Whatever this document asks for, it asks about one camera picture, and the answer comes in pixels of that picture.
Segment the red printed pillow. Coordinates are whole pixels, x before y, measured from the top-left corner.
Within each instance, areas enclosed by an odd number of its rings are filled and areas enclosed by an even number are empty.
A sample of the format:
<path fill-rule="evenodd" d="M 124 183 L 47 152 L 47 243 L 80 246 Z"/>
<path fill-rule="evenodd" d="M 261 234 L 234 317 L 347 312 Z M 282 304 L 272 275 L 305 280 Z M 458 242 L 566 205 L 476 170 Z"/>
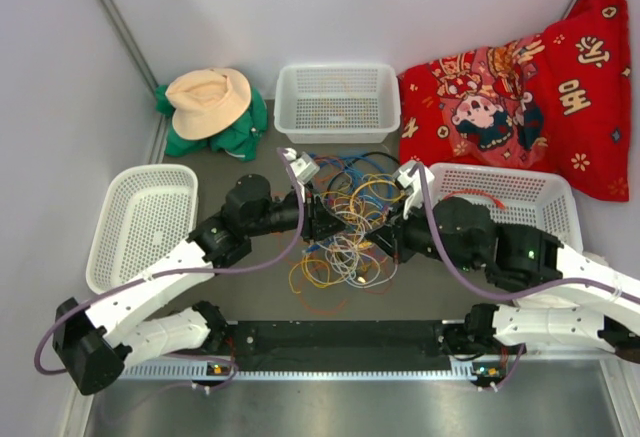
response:
<path fill-rule="evenodd" d="M 556 173 L 626 202 L 630 74 L 627 1 L 579 0 L 540 33 L 404 71 L 399 158 Z"/>

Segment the peach bucket hat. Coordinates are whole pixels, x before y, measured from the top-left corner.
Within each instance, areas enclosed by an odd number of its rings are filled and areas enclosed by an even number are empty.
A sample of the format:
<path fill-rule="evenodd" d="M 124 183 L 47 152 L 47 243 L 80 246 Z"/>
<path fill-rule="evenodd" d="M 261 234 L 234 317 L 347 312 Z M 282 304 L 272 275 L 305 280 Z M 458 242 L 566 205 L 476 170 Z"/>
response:
<path fill-rule="evenodd" d="M 252 92 L 241 72 L 205 68 L 176 78 L 165 97 L 174 108 L 175 132 L 185 140 L 201 140 L 234 124 L 248 110 Z"/>

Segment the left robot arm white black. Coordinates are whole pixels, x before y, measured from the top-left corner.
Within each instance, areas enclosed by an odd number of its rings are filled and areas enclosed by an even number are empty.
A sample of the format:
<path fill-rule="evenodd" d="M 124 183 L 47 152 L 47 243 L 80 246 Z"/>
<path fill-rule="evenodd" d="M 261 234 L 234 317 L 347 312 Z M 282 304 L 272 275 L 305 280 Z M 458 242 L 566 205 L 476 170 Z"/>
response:
<path fill-rule="evenodd" d="M 60 304 L 53 350 L 84 396 L 157 357 L 191 349 L 216 353 L 227 339 L 227 322 L 217 306 L 196 303 L 159 319 L 153 313 L 215 276 L 242 273 L 237 264 L 251 252 L 254 237 L 291 231 L 295 239 L 322 241 L 345 227 L 306 180 L 295 179 L 292 190 L 276 200 L 265 177 L 245 175 L 218 213 L 129 281 L 84 303 L 70 298 Z"/>

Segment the white basket back centre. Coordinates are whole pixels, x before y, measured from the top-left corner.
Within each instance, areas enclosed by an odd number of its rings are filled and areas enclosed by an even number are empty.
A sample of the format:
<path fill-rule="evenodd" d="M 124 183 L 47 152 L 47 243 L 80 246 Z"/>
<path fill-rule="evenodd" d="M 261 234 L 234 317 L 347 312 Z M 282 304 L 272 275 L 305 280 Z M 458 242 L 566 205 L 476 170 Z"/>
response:
<path fill-rule="evenodd" d="M 294 144 L 378 144 L 400 126 L 396 73 L 381 63 L 288 65 L 273 112 Z"/>

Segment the white basket left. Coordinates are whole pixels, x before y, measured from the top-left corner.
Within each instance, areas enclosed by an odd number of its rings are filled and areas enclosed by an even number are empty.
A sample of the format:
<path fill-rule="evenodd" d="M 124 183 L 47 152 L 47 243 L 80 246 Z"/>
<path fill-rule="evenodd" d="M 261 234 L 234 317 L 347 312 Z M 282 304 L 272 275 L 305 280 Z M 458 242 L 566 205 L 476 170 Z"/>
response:
<path fill-rule="evenodd" d="M 101 294 L 135 277 L 194 228 L 198 178 L 189 167 L 128 168 L 110 183 L 92 241 L 85 277 Z"/>

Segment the black base bar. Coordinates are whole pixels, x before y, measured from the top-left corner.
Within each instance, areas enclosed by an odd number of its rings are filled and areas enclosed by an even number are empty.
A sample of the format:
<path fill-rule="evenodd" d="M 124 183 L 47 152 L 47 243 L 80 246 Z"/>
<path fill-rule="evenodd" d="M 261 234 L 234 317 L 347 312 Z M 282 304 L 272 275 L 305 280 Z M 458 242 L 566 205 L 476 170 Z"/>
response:
<path fill-rule="evenodd" d="M 242 371 L 427 370 L 450 359 L 437 321 L 239 321 L 209 338 L 204 355 L 230 356 Z"/>

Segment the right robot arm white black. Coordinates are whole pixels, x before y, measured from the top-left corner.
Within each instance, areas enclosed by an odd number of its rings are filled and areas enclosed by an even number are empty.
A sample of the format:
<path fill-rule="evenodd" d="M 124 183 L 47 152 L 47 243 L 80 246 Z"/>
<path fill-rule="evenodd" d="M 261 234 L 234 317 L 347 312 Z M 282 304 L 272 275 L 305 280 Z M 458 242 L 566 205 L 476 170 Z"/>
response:
<path fill-rule="evenodd" d="M 395 209 L 367 233 L 396 262 L 444 263 L 484 297 L 442 332 L 453 354 L 551 345 L 639 360 L 639 283 L 538 228 L 497 223 L 488 208 L 451 197 L 432 209 Z"/>

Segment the white basket right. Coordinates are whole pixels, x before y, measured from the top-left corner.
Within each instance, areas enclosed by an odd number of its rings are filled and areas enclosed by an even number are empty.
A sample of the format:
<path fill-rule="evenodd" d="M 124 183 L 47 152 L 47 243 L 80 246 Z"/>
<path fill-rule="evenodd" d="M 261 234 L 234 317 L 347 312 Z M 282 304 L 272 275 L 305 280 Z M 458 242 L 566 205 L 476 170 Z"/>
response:
<path fill-rule="evenodd" d="M 498 223 L 525 224 L 556 236 L 578 252 L 583 241 L 568 182 L 551 173 L 437 163 L 434 201 L 461 197 L 490 209 Z"/>

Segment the green cloth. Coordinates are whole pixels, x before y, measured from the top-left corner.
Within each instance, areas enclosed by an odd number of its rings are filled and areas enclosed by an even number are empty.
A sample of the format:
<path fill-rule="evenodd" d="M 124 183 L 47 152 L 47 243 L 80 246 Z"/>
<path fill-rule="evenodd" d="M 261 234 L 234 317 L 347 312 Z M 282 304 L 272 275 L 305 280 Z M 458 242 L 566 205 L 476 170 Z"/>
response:
<path fill-rule="evenodd" d="M 251 103 L 248 109 L 236 122 L 216 135 L 201 140 L 186 140 L 179 137 L 173 125 L 170 125 L 165 154 L 170 157 L 183 157 L 209 148 L 213 152 L 224 151 L 242 162 L 252 161 L 256 158 L 257 147 L 267 129 L 266 102 L 260 92 L 251 87 Z"/>

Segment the white basket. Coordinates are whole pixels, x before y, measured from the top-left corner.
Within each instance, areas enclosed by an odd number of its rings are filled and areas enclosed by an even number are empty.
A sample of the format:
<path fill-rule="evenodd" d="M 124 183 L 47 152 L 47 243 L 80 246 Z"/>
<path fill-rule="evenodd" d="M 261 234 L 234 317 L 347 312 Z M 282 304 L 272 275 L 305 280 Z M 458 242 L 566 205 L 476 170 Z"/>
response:
<path fill-rule="evenodd" d="M 194 228 L 198 178 L 189 167 L 128 168 L 110 183 L 92 241 L 85 277 L 101 294 L 135 277 Z"/>
<path fill-rule="evenodd" d="M 578 252 L 583 241 L 568 182 L 551 173 L 437 163 L 434 201 L 461 197 L 490 209 L 498 223 L 525 224 L 556 236 Z"/>
<path fill-rule="evenodd" d="M 294 144 L 378 144 L 400 126 L 396 73 L 381 63 L 288 65 L 273 112 Z"/>

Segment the white cloth right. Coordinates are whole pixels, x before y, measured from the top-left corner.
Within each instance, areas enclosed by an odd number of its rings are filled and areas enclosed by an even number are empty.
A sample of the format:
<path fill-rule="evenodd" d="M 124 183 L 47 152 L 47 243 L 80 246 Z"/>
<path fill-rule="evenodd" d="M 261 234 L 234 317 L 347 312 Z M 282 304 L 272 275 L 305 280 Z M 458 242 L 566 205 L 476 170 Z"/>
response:
<path fill-rule="evenodd" d="M 602 266 L 605 266 L 605 267 L 609 266 L 609 263 L 607 262 L 607 260 L 603 256 L 600 256 L 600 255 L 597 255 L 597 254 L 594 254 L 594 253 L 591 253 L 591 252 L 584 252 L 583 256 L 587 260 L 595 262 L 595 263 L 598 263 L 599 265 L 602 265 Z"/>

